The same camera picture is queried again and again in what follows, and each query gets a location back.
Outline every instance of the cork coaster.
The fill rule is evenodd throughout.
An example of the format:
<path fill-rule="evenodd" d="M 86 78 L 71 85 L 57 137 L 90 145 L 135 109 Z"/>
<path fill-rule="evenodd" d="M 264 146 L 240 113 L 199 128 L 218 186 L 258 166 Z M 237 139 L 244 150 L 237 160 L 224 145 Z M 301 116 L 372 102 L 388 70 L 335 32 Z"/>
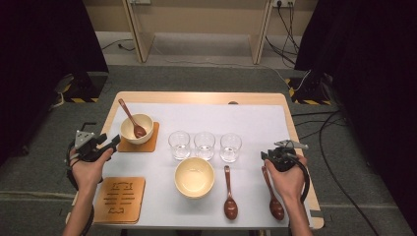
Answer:
<path fill-rule="evenodd" d="M 94 223 L 138 222 L 145 190 L 144 177 L 107 177 L 94 206 Z"/>
<path fill-rule="evenodd" d="M 153 134 L 150 139 L 141 145 L 133 145 L 129 143 L 125 138 L 120 138 L 120 143 L 117 148 L 120 152 L 153 152 L 156 148 L 157 134 L 159 132 L 159 123 L 153 122 Z"/>

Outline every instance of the human hand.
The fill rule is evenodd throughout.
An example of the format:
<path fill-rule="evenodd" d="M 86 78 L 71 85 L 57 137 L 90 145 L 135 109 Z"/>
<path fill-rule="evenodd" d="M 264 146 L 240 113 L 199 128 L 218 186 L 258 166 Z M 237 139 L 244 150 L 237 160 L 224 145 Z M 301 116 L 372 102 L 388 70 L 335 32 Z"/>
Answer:
<path fill-rule="evenodd" d="M 75 150 L 72 149 L 70 155 L 75 153 Z M 70 166 L 73 166 L 73 175 L 80 191 L 95 190 L 98 182 L 101 180 L 104 163 L 110 158 L 112 153 L 113 148 L 107 149 L 95 162 L 85 162 L 78 158 L 71 160 Z"/>
<path fill-rule="evenodd" d="M 306 157 L 299 154 L 297 154 L 297 157 L 304 166 L 307 165 Z M 279 172 L 275 169 L 273 163 L 266 159 L 265 166 L 272 178 L 273 186 L 282 199 L 285 202 L 293 200 L 299 201 L 304 186 L 304 174 L 298 165 L 294 165 L 285 172 Z"/>

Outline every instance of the wall outlet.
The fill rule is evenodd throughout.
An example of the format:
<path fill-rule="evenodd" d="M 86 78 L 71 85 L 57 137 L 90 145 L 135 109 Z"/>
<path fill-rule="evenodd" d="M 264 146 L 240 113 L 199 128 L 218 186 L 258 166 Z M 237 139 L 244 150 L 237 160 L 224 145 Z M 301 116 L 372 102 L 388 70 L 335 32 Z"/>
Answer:
<path fill-rule="evenodd" d="M 290 4 L 292 3 L 292 6 L 294 7 L 295 5 L 295 0 L 280 0 L 281 1 L 281 8 L 285 7 L 288 8 L 290 7 Z M 273 7 L 278 7 L 278 0 L 273 0 Z"/>

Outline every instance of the black device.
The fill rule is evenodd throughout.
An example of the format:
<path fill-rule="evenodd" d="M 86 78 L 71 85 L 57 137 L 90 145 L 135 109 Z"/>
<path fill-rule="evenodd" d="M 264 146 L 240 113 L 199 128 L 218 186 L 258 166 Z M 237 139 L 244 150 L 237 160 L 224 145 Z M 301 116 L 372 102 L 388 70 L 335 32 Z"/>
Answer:
<path fill-rule="evenodd" d="M 275 169 L 279 172 L 288 171 L 296 164 L 301 168 L 304 174 L 305 185 L 300 201 L 304 203 L 310 189 L 310 176 L 307 168 L 298 160 L 299 158 L 297 157 L 295 149 L 308 149 L 309 147 L 291 140 L 275 142 L 274 144 L 277 147 L 275 149 L 269 149 L 268 153 L 261 151 L 261 159 L 270 160 L 273 166 L 275 166 Z"/>
<path fill-rule="evenodd" d="M 270 160 L 279 172 L 285 172 L 291 169 L 298 162 L 298 157 L 295 152 L 296 148 L 309 148 L 306 145 L 291 140 L 279 141 L 274 144 L 277 147 L 275 149 L 269 149 L 268 153 L 261 151 L 261 159 Z"/>
<path fill-rule="evenodd" d="M 72 166 L 70 162 L 73 158 L 78 158 L 79 160 L 86 162 L 94 162 L 98 160 L 101 155 L 108 150 L 113 148 L 113 153 L 117 151 L 117 145 L 120 143 L 120 136 L 115 136 L 109 144 L 102 148 L 97 146 L 104 143 L 107 140 L 106 134 L 101 134 L 97 136 L 95 133 L 83 131 L 85 125 L 93 123 L 85 123 L 81 130 L 78 130 L 76 133 L 75 139 L 69 144 L 66 154 L 66 163 L 67 163 L 67 177 L 70 180 L 71 184 L 76 190 L 78 190 L 77 182 L 73 175 Z M 75 154 L 71 155 L 71 150 L 75 149 Z"/>

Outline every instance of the glass cup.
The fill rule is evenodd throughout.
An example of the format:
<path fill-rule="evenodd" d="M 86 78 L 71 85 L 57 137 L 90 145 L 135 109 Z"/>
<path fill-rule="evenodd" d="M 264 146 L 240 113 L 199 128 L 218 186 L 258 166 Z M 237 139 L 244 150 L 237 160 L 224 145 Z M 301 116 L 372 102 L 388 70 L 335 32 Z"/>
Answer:
<path fill-rule="evenodd" d="M 226 162 L 235 162 L 239 156 L 242 140 L 236 134 L 226 134 L 220 140 L 220 157 Z"/>
<path fill-rule="evenodd" d="M 182 160 L 190 156 L 190 135 L 185 131 L 176 131 L 169 136 L 171 153 L 175 159 Z"/>
<path fill-rule="evenodd" d="M 200 132 L 194 137 L 196 156 L 204 160 L 210 160 L 214 156 L 215 137 L 209 132 Z"/>

